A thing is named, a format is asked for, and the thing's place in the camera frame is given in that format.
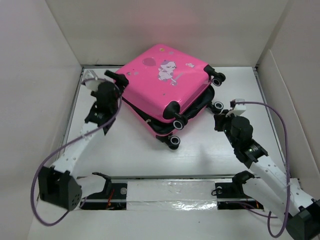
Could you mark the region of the pink hard-shell suitcase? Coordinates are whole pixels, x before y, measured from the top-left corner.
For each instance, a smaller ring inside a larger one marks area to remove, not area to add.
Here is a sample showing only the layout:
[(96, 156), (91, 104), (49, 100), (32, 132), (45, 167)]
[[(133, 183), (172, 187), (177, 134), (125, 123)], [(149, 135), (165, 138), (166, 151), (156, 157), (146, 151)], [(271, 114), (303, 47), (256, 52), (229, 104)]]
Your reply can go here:
[(213, 103), (214, 87), (226, 80), (207, 62), (164, 44), (156, 44), (116, 72), (128, 80), (122, 100), (156, 139), (176, 150), (175, 135)]

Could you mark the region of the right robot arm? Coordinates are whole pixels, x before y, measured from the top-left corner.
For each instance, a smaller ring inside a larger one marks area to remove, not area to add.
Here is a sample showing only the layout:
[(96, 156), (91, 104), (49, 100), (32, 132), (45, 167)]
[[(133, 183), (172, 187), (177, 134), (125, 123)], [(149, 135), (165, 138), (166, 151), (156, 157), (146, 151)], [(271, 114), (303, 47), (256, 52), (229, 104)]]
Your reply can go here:
[(223, 132), (235, 157), (247, 167), (232, 179), (237, 197), (257, 200), (277, 217), (294, 240), (311, 240), (320, 233), (320, 202), (291, 182), (253, 139), (250, 121), (225, 110), (214, 115), (214, 129)]

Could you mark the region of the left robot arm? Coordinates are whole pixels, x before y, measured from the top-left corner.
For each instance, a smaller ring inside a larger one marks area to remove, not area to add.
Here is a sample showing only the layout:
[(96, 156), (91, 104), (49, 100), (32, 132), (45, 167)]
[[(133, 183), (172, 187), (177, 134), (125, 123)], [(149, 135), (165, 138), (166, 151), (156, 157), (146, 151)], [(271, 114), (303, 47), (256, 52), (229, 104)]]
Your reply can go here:
[(77, 166), (89, 161), (90, 152), (101, 142), (116, 120), (122, 105), (122, 94), (129, 85), (124, 74), (105, 71), (107, 78), (89, 78), (82, 83), (91, 91), (95, 102), (89, 110), (78, 137), (68, 142), (64, 153), (39, 170), (39, 197), (42, 201), (74, 210), (82, 199), (97, 194), (107, 198), (111, 194), (111, 178), (100, 172), (81, 177)]

